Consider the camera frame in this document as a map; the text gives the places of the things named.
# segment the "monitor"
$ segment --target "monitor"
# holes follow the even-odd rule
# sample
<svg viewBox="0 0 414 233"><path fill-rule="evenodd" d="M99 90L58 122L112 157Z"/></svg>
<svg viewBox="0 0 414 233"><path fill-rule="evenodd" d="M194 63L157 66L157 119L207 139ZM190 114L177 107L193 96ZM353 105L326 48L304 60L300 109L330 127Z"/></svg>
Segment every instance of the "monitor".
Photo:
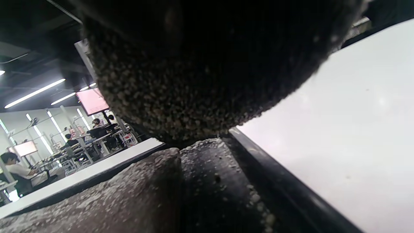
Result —
<svg viewBox="0 0 414 233"><path fill-rule="evenodd" d="M77 92L76 95L88 116L109 109L98 88Z"/></svg>
<svg viewBox="0 0 414 233"><path fill-rule="evenodd" d="M30 155L34 152L37 152L37 147L36 147L36 145L33 141L27 141L25 143L15 145L14 149L13 149L13 147L9 147L7 149L8 149L9 152L12 152L12 153L16 153L16 151L17 151L19 156L26 156L26 155Z"/></svg>

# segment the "office chair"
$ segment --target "office chair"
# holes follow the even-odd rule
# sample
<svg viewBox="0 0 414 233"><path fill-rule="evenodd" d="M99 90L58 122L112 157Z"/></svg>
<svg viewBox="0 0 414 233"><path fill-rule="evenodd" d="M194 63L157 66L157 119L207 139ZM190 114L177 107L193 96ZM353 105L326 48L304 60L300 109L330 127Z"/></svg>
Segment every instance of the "office chair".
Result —
<svg viewBox="0 0 414 233"><path fill-rule="evenodd" d="M46 181L44 181L44 182L40 183L39 185L36 185L36 186L33 186L33 185L31 184L31 180L32 180L33 178L35 178L35 177L32 177L31 179L26 179L26 178L23 178L23 177L21 177L21 176L19 176L19 175L17 175L17 174L13 174L13 173L11 173L11 175L12 175L13 179L15 179L15 180L17 180L17 181L18 181L18 182L17 182L17 184L14 186L14 187L16 188L16 190L17 190L17 195L18 195L19 197L26 196L27 194L30 194L30 193L32 193L32 192L34 192L34 191L36 191L36 190L39 190L39 189L41 189L41 188L43 188L43 187L48 186L49 184L51 184L51 183L52 183L52 181L53 181L55 178L57 178L57 177L58 177L57 175L50 176L50 175L49 175L49 171L48 171L48 170L44 170L44 171L42 171L41 173L43 173L43 172L46 172L46 174L48 175L48 179L47 179ZM0 180L3 180L3 181L5 181L5 182L7 182L7 179L6 179L6 177L4 176L4 174L3 174L3 173L2 173L2 174L0 174Z"/></svg>

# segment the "white shirt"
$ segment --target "white shirt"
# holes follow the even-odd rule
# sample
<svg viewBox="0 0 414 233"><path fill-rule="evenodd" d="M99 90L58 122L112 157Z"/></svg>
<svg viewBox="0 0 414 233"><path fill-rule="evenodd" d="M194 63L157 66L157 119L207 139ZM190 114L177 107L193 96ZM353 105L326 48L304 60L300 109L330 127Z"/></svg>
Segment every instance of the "white shirt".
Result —
<svg viewBox="0 0 414 233"><path fill-rule="evenodd" d="M36 176L35 178L33 178L31 180L31 184L33 186L41 184L42 182L44 182L48 179L48 176L47 176L46 173L45 174L42 173L41 175L37 175L36 173L33 174L33 175L29 175L31 170L29 168L26 168L26 167L22 166L21 164L18 164L18 163L17 164L6 165L6 168L10 173L17 174L17 175L23 177L24 179L29 180L29 179Z"/></svg>
<svg viewBox="0 0 414 233"><path fill-rule="evenodd" d="M109 121L110 121L112 124L118 124L118 121L116 120L116 118L114 118L113 120L109 119Z"/></svg>

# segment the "black edge strip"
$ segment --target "black edge strip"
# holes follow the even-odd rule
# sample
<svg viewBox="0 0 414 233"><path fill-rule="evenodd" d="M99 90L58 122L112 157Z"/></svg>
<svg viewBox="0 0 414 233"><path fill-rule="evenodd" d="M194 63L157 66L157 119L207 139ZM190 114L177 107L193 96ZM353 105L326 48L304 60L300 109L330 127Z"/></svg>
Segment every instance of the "black edge strip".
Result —
<svg viewBox="0 0 414 233"><path fill-rule="evenodd" d="M281 218L285 217L283 220L288 224L301 224L294 232L362 233L240 130L231 129L229 137L234 140L224 141L231 150L238 150L234 153L235 159L258 192L270 194L266 198L277 199L276 208L283 208L287 203L290 205L291 208L276 211L282 213ZM301 216L292 213L292 208Z"/></svg>

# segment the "pink screen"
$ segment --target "pink screen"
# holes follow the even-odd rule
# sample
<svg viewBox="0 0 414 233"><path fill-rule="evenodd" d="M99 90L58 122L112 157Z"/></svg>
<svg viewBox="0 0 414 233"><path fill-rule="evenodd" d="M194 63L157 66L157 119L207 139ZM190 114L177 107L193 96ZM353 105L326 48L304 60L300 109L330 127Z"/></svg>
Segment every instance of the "pink screen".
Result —
<svg viewBox="0 0 414 233"><path fill-rule="evenodd" d="M76 95L88 115L92 115L109 108L98 88L77 92Z"/></svg>

